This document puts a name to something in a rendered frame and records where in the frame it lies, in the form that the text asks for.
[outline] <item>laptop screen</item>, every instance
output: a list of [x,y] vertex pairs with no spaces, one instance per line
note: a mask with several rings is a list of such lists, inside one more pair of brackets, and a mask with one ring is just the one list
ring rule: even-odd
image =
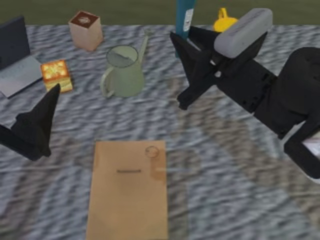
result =
[[18,16],[1,24],[0,36],[0,70],[30,55],[23,16]]

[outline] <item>green background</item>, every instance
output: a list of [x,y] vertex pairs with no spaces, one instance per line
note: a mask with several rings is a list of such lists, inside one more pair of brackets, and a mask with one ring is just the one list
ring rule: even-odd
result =
[[[236,18],[270,8],[276,25],[320,24],[320,0],[197,0],[192,24],[212,24],[221,7]],[[62,25],[79,10],[100,16],[104,25],[172,25],[176,0],[0,0],[0,23],[23,14],[29,25]]]

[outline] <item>mug handle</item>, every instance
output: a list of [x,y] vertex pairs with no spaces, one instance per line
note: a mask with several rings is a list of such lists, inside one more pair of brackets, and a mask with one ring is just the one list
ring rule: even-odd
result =
[[110,77],[108,77],[108,75],[113,71],[113,69],[114,69],[113,67],[109,67],[102,75],[101,82],[100,82],[100,89],[101,89],[102,95],[106,98],[110,98],[115,93],[113,89],[108,91],[106,88],[106,86],[110,85],[111,79]]
[[224,19],[227,17],[228,17],[227,9],[225,7],[221,7],[218,12],[218,19]]

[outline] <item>yellow object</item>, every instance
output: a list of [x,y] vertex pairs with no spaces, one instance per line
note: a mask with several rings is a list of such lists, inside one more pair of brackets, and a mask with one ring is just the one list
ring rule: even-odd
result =
[[229,17],[227,14],[227,10],[225,7],[219,9],[218,12],[218,20],[215,21],[213,25],[213,30],[218,33],[222,33],[228,28],[230,28],[233,24],[235,24],[238,20],[234,17]]
[[50,91],[57,84],[60,84],[61,93],[69,92],[73,89],[66,61],[58,60],[42,64],[41,72],[47,91]]

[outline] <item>cardboard box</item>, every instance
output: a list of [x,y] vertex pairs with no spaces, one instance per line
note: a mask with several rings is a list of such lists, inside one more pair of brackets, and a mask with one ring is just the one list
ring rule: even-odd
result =
[[167,240],[164,141],[99,141],[86,240]]
[[49,92],[55,85],[60,84],[61,93],[73,89],[71,77],[65,60],[47,62],[41,65],[43,82]]
[[103,41],[100,17],[86,11],[79,11],[69,22],[73,43],[89,52]]

